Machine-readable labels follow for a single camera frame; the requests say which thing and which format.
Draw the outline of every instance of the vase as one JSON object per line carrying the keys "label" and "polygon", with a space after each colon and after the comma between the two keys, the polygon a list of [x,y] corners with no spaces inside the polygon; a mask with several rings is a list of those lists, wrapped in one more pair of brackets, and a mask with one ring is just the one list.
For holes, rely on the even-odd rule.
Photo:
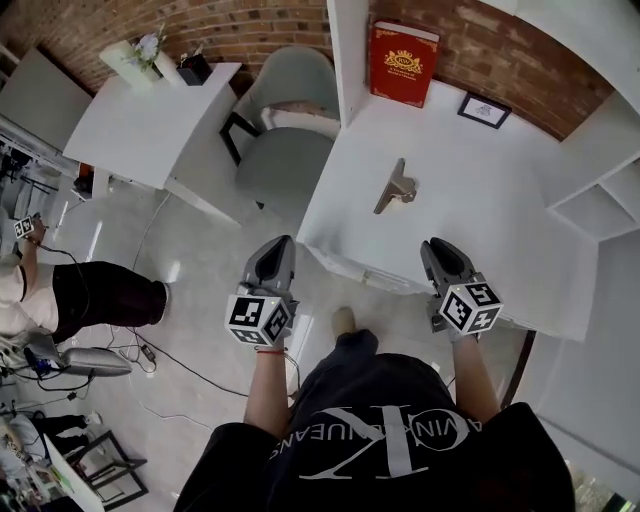
{"label": "vase", "polygon": [[132,64],[133,46],[127,41],[107,46],[100,53],[100,58],[138,91],[148,90],[158,80],[152,69],[142,70]]}
{"label": "vase", "polygon": [[155,65],[171,85],[175,87],[185,85],[184,80],[182,80],[180,73],[178,73],[178,70],[176,69],[176,63],[173,62],[173,59],[163,51],[158,52]]}

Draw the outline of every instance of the marble floor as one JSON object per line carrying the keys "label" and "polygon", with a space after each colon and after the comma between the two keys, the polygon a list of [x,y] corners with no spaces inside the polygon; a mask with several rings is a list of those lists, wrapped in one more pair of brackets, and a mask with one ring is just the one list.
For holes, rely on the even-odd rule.
{"label": "marble floor", "polygon": [[[287,225],[267,209],[256,209],[242,228],[234,227],[171,196],[140,247],[166,192],[114,182],[108,197],[76,206],[78,199],[69,192],[70,186],[70,181],[61,184],[48,216],[51,229],[46,241],[72,252],[79,261],[106,260],[129,268],[140,248],[135,270],[171,282],[172,295],[162,322],[141,333],[207,378],[246,393],[255,355],[224,330],[227,296],[235,291],[246,259],[268,240],[294,234],[296,226]],[[63,255],[46,254],[42,259],[68,263]],[[432,364],[445,382],[452,378],[449,342],[445,335],[430,332],[424,296],[400,297],[330,274],[301,246],[292,291],[301,302],[299,319],[306,326],[296,332],[292,348],[302,378],[331,350],[331,313],[343,305],[353,308],[359,326],[379,336],[381,351],[418,357]],[[114,329],[113,335],[114,346],[132,342],[125,329]],[[98,325],[66,343],[104,347],[111,337],[108,326]],[[496,328],[482,338],[499,394],[506,390],[523,339],[524,331],[506,328]],[[81,384],[83,379],[62,376],[55,382],[66,387]],[[63,393],[44,393],[33,383],[7,389],[13,389],[21,400],[45,402],[64,397]],[[124,449],[149,461],[140,476],[150,494],[119,510],[169,512],[211,430],[225,422],[241,421],[244,403],[244,398],[213,388],[158,354],[157,371],[151,375],[136,367],[130,377],[96,379],[85,400],[58,402],[43,409],[48,415],[99,411]]]}

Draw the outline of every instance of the white box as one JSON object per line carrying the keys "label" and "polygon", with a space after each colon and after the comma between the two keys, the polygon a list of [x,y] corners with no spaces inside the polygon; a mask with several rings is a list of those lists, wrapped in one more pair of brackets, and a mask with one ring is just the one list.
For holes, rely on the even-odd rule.
{"label": "white box", "polygon": [[488,331],[498,319],[504,304],[485,282],[449,287],[440,314],[461,334]]}

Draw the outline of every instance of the book cover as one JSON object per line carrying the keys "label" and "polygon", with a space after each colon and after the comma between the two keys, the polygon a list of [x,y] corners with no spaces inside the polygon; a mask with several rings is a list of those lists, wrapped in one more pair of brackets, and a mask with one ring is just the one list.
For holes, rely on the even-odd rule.
{"label": "book cover", "polygon": [[440,37],[379,21],[372,27],[371,94],[422,108],[438,59]]}

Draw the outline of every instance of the chair cushion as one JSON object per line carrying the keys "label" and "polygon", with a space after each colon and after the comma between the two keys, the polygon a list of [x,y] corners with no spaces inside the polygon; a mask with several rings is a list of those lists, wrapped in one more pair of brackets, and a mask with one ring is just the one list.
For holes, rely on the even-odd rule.
{"label": "chair cushion", "polygon": [[236,174],[238,188],[284,217],[302,220],[333,141],[300,128],[274,128],[256,138]]}

